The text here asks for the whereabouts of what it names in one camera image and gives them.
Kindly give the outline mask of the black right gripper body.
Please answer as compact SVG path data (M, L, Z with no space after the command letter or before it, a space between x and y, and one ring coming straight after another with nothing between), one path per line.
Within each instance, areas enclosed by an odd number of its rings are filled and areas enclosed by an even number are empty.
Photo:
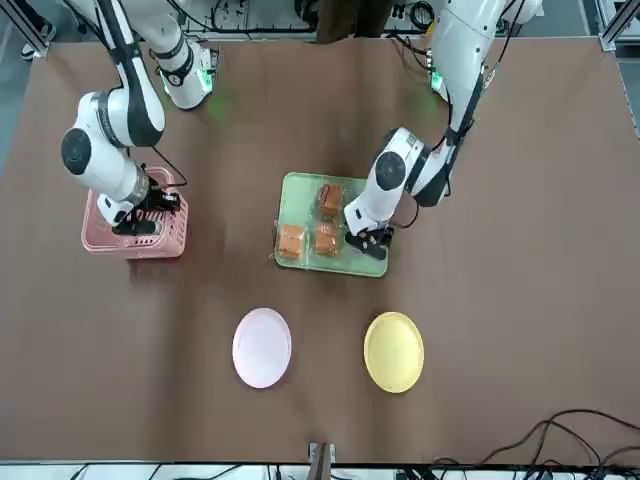
M180 195L168 191L155 180L151 180L147 194L142 201L142 210L146 212L177 212L181 209Z

